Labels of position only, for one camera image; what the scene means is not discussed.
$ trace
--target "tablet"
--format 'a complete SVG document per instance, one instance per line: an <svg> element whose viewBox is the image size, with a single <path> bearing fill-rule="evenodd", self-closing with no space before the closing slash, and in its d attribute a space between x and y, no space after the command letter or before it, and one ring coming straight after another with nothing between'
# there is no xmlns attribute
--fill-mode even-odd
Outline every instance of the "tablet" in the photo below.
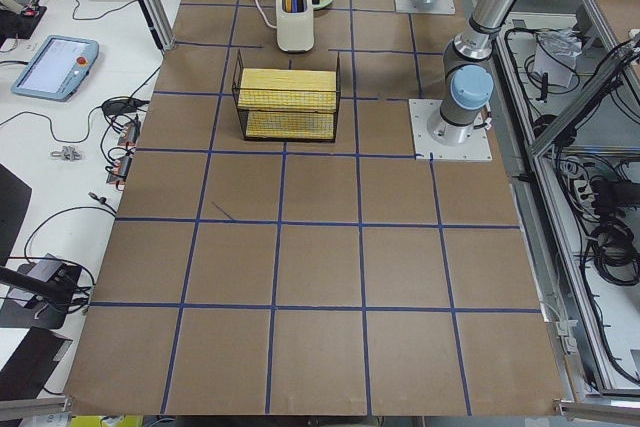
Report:
<svg viewBox="0 0 640 427"><path fill-rule="evenodd" d="M48 100L67 100L98 57L94 40L50 35L11 86L11 92Z"/></svg>

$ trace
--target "blue joint cap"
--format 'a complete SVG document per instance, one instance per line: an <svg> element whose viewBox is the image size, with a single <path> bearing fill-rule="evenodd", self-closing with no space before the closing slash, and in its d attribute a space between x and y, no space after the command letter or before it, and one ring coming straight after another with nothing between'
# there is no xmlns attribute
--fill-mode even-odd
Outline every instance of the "blue joint cap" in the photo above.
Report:
<svg viewBox="0 0 640 427"><path fill-rule="evenodd" d="M451 95L465 110L484 107L493 92L493 78L479 65L465 65L453 74Z"/></svg>

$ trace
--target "metal wire basket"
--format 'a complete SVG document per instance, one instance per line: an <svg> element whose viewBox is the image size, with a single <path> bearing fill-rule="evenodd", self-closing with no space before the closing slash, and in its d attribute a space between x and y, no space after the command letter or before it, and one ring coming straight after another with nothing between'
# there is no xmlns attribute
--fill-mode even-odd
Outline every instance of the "metal wire basket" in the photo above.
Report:
<svg viewBox="0 0 640 427"><path fill-rule="evenodd" d="M238 51L232 91L245 140L335 141L340 56L335 71L249 69Z"/></svg>

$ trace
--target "white table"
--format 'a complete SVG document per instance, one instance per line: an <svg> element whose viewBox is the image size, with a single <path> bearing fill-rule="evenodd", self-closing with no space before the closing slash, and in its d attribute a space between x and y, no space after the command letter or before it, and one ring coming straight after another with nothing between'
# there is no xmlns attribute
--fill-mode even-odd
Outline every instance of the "white table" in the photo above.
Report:
<svg viewBox="0 0 640 427"><path fill-rule="evenodd" d="M131 0L79 1L81 6L76 15L93 17ZM170 22L173 23L180 0L162 2ZM100 55L78 92L62 103L13 95L10 91L11 84L23 66L1 66L0 122L18 112L29 110L51 117L59 138L81 139L86 133L88 112L110 97L131 94L158 68L162 55L155 47L137 4L97 21L72 20L71 13L75 7L73 0L42 0L42 5L46 5L48 10L31 39L20 41L18 47L10 53L0 54L0 61L30 60L44 39L51 34L95 40L100 44ZM6 50L12 45L13 40L8 39L0 50ZM155 78L136 97L148 99L154 82ZM102 114L94 112L89 138L76 145L83 155L82 160L68 162L50 157L50 152L61 150L64 144L51 138L45 119L21 116L0 127L0 163L33 189L29 210L13 255L22 255L27 237L48 216L69 207L98 206L89 198L88 192L104 196L110 205L118 207L121 194L114 186L105 183L106 162L99 148L100 138L106 128L107 123ZM110 132L105 146L112 147L116 143L117 135ZM97 277L112 224L113 217L96 210L63 214L36 235L28 253L34 257L51 253L79 262ZM24 261L12 260L7 266L15 269L21 263ZM80 281L82 285L88 285L89 278L82 274ZM0 296L6 295L7 290L0 285ZM70 315L64 326L56 331L74 342L47 383L49 390L59 391L63 388L83 324L84 318L80 313ZM0 331L0 366L6 363L25 332L24 329Z"/></svg>

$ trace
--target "gray robot arm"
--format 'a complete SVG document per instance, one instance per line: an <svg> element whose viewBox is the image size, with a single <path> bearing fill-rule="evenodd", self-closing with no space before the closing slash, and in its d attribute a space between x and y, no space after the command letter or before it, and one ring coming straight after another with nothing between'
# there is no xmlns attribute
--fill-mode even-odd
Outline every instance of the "gray robot arm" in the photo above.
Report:
<svg viewBox="0 0 640 427"><path fill-rule="evenodd" d="M440 111L429 119L429 131L438 142L455 146L471 135L476 114L493 90L483 63L491 57L493 41L515 1L479 0L465 30L447 46L446 95Z"/></svg>

